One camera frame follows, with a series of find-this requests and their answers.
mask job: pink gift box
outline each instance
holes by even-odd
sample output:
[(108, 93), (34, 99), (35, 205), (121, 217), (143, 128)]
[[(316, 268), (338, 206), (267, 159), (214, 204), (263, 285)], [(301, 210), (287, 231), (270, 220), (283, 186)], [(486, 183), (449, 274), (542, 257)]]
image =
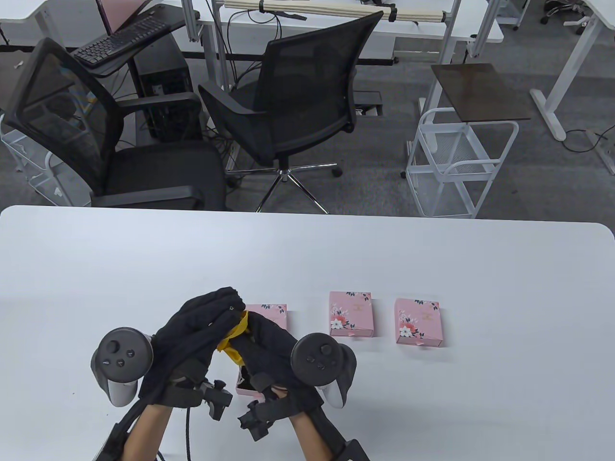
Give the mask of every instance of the pink gift box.
[(398, 344), (438, 347), (444, 339), (440, 304), (420, 299), (396, 299), (395, 335)]
[(331, 336), (373, 336), (371, 293), (332, 291), (329, 294), (329, 309)]
[[(267, 317), (268, 319), (274, 321), (283, 329), (288, 329), (286, 304), (246, 304), (245, 309), (252, 312), (257, 312), (263, 317)], [(237, 392), (238, 395), (249, 395), (254, 398), (263, 397), (263, 395), (260, 392), (256, 392), (250, 384), (250, 377), (248, 376), (245, 367), (241, 367), (239, 370), (235, 392)]]

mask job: chair leg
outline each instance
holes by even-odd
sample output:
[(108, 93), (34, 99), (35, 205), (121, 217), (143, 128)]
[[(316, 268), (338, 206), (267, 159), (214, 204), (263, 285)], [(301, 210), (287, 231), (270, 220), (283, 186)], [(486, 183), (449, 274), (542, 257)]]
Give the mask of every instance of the chair leg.
[(258, 168), (256, 170), (226, 170), (226, 176), (271, 175), (277, 173), (277, 168)]
[(303, 165), (302, 167), (292, 167), (290, 170), (297, 173), (299, 171), (324, 170), (325, 168), (335, 168), (337, 166), (338, 164)]
[(295, 186), (297, 186), (298, 188), (300, 188), (300, 189), (303, 191), (303, 193), (304, 193), (304, 194), (306, 194), (306, 195), (309, 197), (309, 199), (310, 199), (311, 201), (313, 201), (313, 202), (314, 202), (314, 204), (315, 204), (317, 207), (319, 207), (319, 208), (323, 211), (323, 213), (325, 213), (326, 215), (328, 215), (328, 214), (329, 214), (329, 212), (325, 209), (325, 207), (323, 207), (320, 203), (318, 203), (318, 200), (316, 200), (316, 198), (315, 198), (315, 197), (314, 197), (314, 196), (310, 193), (310, 191), (309, 191), (309, 190), (307, 190), (307, 189), (305, 188), (305, 186), (304, 186), (303, 184), (301, 184), (301, 183), (297, 180), (297, 178), (295, 178), (295, 177), (293, 176), (293, 174), (292, 174), (292, 173), (289, 173), (289, 174), (288, 174), (288, 178), (289, 178), (291, 181), (293, 181), (293, 182), (294, 182), (294, 184), (295, 184)]
[(273, 184), (271, 185), (271, 187), (269, 188), (269, 190), (267, 191), (267, 193), (265, 194), (265, 196), (261, 200), (261, 203), (258, 204), (258, 208), (256, 209), (257, 213), (261, 212), (261, 210), (263, 209), (263, 205), (265, 204), (265, 202), (267, 202), (267, 200), (269, 200), (269, 198), (271, 197), (271, 194), (273, 194), (273, 191), (276, 189), (276, 187), (280, 183), (281, 179), (282, 179), (282, 175), (277, 175), (276, 176), (276, 178), (273, 181)]

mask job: computer monitor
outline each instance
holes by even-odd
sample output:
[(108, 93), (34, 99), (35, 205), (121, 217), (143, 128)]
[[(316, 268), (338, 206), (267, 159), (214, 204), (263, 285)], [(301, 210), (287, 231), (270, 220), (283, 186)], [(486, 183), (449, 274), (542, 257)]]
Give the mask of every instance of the computer monitor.
[(151, 0), (96, 0), (109, 35), (139, 14)]

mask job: hand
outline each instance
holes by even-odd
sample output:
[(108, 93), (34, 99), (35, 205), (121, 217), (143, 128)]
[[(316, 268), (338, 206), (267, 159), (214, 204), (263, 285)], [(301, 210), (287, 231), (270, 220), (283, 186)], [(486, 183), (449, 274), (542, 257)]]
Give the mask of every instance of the hand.
[(278, 398), (284, 398), (288, 395), (288, 389), (285, 387), (278, 387), (276, 384), (271, 386), (271, 390), (278, 396)]
[(292, 399), (298, 412), (320, 407), (323, 401), (318, 391), (300, 381), (292, 370), (290, 355), (297, 340), (255, 312), (248, 313), (248, 330), (249, 335), (240, 335), (230, 343), (242, 357), (249, 375), (268, 375), (276, 383), (272, 391), (278, 397), (283, 395)]
[(152, 338), (154, 359), (141, 383), (139, 397), (147, 403), (157, 403), (173, 370), (190, 358), (203, 365), (201, 378), (205, 379), (213, 351), (238, 324), (244, 310), (243, 300), (230, 287), (187, 301)]

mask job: chair base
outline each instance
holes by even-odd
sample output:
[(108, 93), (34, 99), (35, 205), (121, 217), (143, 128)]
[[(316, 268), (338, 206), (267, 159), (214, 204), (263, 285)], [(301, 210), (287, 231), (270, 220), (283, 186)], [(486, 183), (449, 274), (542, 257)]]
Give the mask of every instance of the chair base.
[(261, 200), (261, 203), (258, 204), (256, 208), (256, 212), (260, 213), (263, 210), (264, 204), (269, 200), (275, 191), (277, 185), (282, 183), (287, 183), (289, 180), (303, 192), (320, 210), (326, 215), (329, 214), (327, 209), (323, 207), (318, 200), (311, 194), (309, 190), (295, 177), (293, 173), (301, 173), (302, 171), (311, 171), (311, 170), (324, 170), (326, 168), (331, 168), (331, 172), (333, 176), (339, 178), (342, 175), (342, 170), (338, 166), (338, 164), (317, 164), (317, 165), (304, 165), (302, 167), (293, 167), (285, 170), (281, 170), (279, 168), (258, 168), (256, 170), (231, 170), (227, 171), (227, 176), (247, 176), (247, 175), (275, 175), (276, 178), (271, 184), (271, 187)]

